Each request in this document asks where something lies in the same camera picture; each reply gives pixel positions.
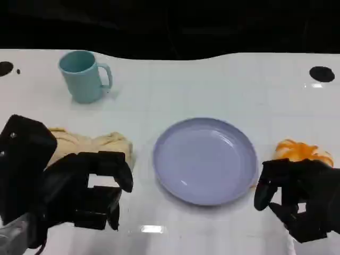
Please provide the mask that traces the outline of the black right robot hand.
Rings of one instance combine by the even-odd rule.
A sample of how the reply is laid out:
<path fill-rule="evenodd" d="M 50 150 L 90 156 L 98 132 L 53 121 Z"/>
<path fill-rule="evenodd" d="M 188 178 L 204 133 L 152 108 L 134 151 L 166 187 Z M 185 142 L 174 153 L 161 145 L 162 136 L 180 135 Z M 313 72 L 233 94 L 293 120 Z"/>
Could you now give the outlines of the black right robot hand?
<path fill-rule="evenodd" d="M 269 207 L 300 243 L 339 232 L 339 169 L 319 160 L 262 163 L 254 207 Z"/>

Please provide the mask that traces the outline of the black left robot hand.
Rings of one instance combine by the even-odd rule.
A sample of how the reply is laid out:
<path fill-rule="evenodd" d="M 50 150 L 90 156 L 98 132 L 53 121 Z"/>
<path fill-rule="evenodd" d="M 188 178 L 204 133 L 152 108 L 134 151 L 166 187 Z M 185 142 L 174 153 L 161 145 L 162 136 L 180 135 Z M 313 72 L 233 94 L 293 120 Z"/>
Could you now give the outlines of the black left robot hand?
<path fill-rule="evenodd" d="M 118 230 L 119 200 L 133 189 L 125 154 L 99 151 L 68 154 L 42 175 L 39 203 L 47 227 L 72 223 L 76 227 Z"/>

